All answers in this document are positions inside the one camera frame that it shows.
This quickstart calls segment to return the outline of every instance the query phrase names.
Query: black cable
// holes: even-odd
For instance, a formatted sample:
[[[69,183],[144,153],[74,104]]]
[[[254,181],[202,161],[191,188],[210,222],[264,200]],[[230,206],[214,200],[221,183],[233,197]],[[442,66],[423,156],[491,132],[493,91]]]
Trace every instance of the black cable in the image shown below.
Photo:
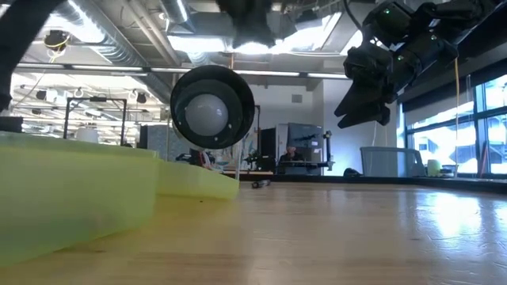
[[[352,22],[354,23],[354,25],[357,27],[358,30],[361,30],[361,24],[359,24],[359,21],[357,21],[357,19],[354,17],[352,12],[350,11],[349,4],[347,3],[347,0],[343,0],[343,6],[345,7],[345,12],[347,12],[347,14],[350,17],[350,20],[352,20]]]

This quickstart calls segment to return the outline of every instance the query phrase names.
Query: wooden tabletop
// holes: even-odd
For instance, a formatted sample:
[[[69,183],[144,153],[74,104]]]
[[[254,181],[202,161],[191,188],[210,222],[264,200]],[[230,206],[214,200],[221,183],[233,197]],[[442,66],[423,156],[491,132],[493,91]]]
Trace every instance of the wooden tabletop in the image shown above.
[[[0,268],[0,284],[507,284],[507,199],[389,185],[243,184]]]

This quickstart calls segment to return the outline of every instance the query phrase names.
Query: desk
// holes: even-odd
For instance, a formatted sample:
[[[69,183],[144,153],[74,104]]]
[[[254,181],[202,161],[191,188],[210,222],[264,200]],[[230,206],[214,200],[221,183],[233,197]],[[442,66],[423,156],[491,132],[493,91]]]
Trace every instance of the desk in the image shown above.
[[[160,197],[145,227],[0,268],[0,283],[507,283],[507,198],[367,184]]]

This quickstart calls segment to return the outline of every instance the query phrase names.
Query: person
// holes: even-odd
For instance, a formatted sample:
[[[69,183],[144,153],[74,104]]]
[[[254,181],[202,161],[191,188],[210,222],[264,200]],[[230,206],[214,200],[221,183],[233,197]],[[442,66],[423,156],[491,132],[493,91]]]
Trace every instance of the person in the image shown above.
[[[295,151],[295,147],[287,146],[287,153],[280,157],[280,162],[302,162],[303,155]]]

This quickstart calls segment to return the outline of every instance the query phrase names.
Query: glass window pane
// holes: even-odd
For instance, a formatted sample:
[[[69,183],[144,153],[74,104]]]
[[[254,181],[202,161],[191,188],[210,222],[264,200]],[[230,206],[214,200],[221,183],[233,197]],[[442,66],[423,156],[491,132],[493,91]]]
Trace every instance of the glass window pane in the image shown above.
[[[491,173],[507,174],[507,115],[487,119]]]
[[[458,173],[477,173],[475,140],[474,123],[461,123],[458,126]],[[429,159],[436,159],[441,165],[456,163],[455,125],[415,133],[413,143],[414,149],[421,152],[424,164],[427,164]]]
[[[484,83],[486,90],[486,109],[507,106],[507,74]]]
[[[473,115],[474,114],[474,102],[467,102],[465,104],[462,104],[458,107],[458,116],[467,116],[467,115]],[[456,108],[451,108],[447,111],[440,112],[436,114],[435,116],[429,117],[428,119],[419,121],[417,123],[414,123],[411,128],[418,128],[418,127],[425,127],[429,126],[430,124],[436,124],[436,123],[442,123],[447,120],[452,120],[456,118]]]

